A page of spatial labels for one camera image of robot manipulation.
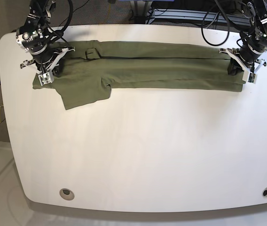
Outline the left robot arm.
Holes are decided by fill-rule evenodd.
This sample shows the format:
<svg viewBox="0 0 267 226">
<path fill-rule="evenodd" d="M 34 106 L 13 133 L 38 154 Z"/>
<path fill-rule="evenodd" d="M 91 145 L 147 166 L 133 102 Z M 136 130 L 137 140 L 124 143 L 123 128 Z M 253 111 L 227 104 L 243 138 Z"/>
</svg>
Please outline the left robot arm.
<svg viewBox="0 0 267 226">
<path fill-rule="evenodd" d="M 231 49 L 228 74 L 236 75 L 249 70 L 254 74 L 258 66 L 266 65 L 260 59 L 267 51 L 267 3 L 265 0 L 243 0 L 240 3 L 242 14 L 249 19 L 250 27 L 239 32 L 242 44 L 239 49 Z"/>
</svg>

